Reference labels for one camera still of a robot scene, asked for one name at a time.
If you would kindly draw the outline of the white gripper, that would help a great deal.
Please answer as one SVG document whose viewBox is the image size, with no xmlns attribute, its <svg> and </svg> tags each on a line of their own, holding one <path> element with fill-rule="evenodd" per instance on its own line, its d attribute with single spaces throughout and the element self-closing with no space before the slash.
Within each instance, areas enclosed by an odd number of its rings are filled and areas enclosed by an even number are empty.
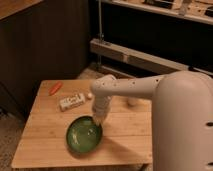
<svg viewBox="0 0 213 171">
<path fill-rule="evenodd" d="M 109 96 L 96 96 L 92 105 L 93 120 L 97 126 L 101 125 L 101 119 L 110 111 L 111 98 Z"/>
</svg>

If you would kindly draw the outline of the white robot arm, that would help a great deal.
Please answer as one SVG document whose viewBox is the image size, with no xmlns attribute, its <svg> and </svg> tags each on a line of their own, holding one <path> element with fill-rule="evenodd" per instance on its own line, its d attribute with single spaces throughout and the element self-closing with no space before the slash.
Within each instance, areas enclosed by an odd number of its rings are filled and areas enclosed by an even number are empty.
<svg viewBox="0 0 213 171">
<path fill-rule="evenodd" d="M 101 123 L 114 96 L 152 102 L 153 171 L 213 171 L 213 78 L 177 71 L 135 79 L 106 75 L 91 84 Z"/>
</svg>

